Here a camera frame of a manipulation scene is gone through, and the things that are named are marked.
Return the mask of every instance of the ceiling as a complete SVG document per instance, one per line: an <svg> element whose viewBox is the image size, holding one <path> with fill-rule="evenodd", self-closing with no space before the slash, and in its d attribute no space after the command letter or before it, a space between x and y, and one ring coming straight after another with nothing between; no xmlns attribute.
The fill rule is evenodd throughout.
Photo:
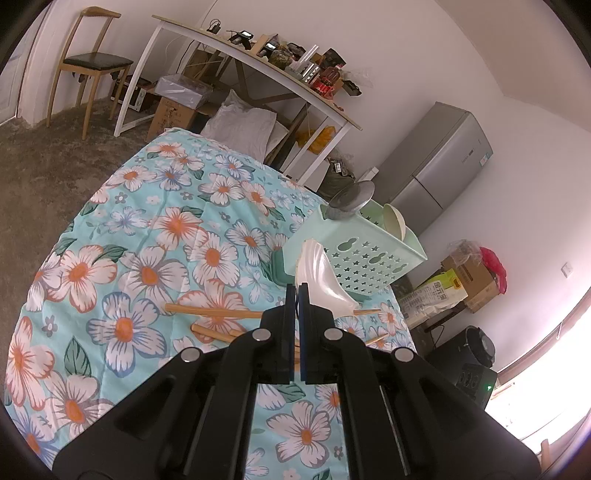
<svg viewBox="0 0 591 480"><path fill-rule="evenodd" d="M436 0L509 97L591 132L591 68L543 0Z"/></svg>

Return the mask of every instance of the wooden tabletop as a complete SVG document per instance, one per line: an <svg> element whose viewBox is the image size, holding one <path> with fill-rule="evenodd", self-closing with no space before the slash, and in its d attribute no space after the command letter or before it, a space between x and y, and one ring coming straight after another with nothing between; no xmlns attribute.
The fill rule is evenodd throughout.
<svg viewBox="0 0 591 480"><path fill-rule="evenodd" d="M358 130L362 130L362 128L361 128L361 126L359 124L357 124L355 121L353 121L347 115L345 115L343 112L341 112L337 107L335 107L335 105L334 105L333 102L331 102L330 100L327 100L326 98L321 97L314 90L310 89L305 83L299 82L298 80L296 80L295 78L293 78L291 75L289 75L288 73L284 72L281 69L278 69L277 67L275 67L273 64L269 63L268 61L263 60L260 57L257 57L254 54L254 52L251 53L251 50L245 50L242 46L234 45L233 43L228 42L224 38L222 38L222 37L220 37L218 35L214 35L211 32L208 32L208 31L203 30L201 28L190 27L189 25L185 25L185 24L183 24L181 22L177 22L176 20L172 20L170 18L161 17L159 15L152 15L152 17L153 18L156 18L157 20L161 20L161 21L164 21L164 22L167 22L167 23L176 25L178 27L183 27L183 28L186 28L188 30L192 30L192 31L197 32L197 33L199 33L201 35L204 35L206 37L209 37L212 40L217 40L217 41L224 42L226 45L234 48L236 51L241 52L242 54L247 54L250 58L253 58L253 59L258 60L262 65L266 65L267 67L270 67L273 70L276 70L278 73L280 73L281 75L283 75L286 79L288 79L292 84L297 85L298 87L304 88L305 90L307 90L308 92L310 92L312 95L314 95L319 101L323 102L329 108L331 108L332 110L334 110L339 116L341 116L344 120L348 121L355 128L357 128Z"/></svg>

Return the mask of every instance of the bed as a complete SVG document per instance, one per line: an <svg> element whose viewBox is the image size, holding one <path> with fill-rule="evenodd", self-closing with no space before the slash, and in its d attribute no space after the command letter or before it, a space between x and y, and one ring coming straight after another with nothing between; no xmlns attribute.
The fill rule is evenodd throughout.
<svg viewBox="0 0 591 480"><path fill-rule="evenodd" d="M223 333L259 322L172 315L165 303L282 304L285 290L264 267L320 202L270 167L182 129L116 171L35 275L9 347L4 404L43 462L51 467L182 349L226 345L194 335L193 322ZM388 333L376 348L414 349L389 288L362 308L380 312L337 324L363 339ZM345 480L341 421L335 385L260 385L245 479Z"/></svg>

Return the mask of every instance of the black chair seat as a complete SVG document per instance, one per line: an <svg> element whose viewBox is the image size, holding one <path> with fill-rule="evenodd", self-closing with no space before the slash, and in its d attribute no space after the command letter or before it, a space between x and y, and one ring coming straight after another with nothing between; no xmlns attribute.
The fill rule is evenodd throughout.
<svg viewBox="0 0 591 480"><path fill-rule="evenodd" d="M83 53L82 55L74 55L64 60L68 65L75 65L91 70L110 70L123 68L131 65L134 61L110 53Z"/></svg>

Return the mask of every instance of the chair leg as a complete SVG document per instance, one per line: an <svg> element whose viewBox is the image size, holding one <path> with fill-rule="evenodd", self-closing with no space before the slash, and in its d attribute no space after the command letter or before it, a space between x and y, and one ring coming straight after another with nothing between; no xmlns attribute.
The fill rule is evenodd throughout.
<svg viewBox="0 0 591 480"><path fill-rule="evenodd" d="M76 106L80 106L82 103L82 97L84 96L84 89L86 88L86 82L88 82L88 75L84 75L84 80L80 84L80 88L78 88L78 98L76 99Z"/></svg>
<svg viewBox="0 0 591 480"><path fill-rule="evenodd" d="M119 82L117 92L115 93L115 100L113 101L113 105L111 106L111 114L109 115L109 120L113 120L113 117L115 116L115 109L117 108L117 103L119 103L119 97L121 96L121 92L123 91L123 84L125 83L125 79L127 78L129 67L130 66L127 66L125 70L123 70L121 81Z"/></svg>
<svg viewBox="0 0 591 480"><path fill-rule="evenodd" d="M61 68L58 66L56 76L53 79L53 85L51 87L51 93L49 95L49 105L47 107L47 119L45 123L48 127L51 125L51 112L53 111L53 100L55 100L56 98L57 82L60 80L60 73Z"/></svg>
<svg viewBox="0 0 591 480"><path fill-rule="evenodd" d="M84 125L82 126L82 140L86 140L86 132L88 131L88 123L90 122L90 113L92 111L92 103L95 101L96 88L99 86L100 73L93 75L92 87L90 88L90 95L88 96L88 104L86 105L86 115L84 116Z"/></svg>

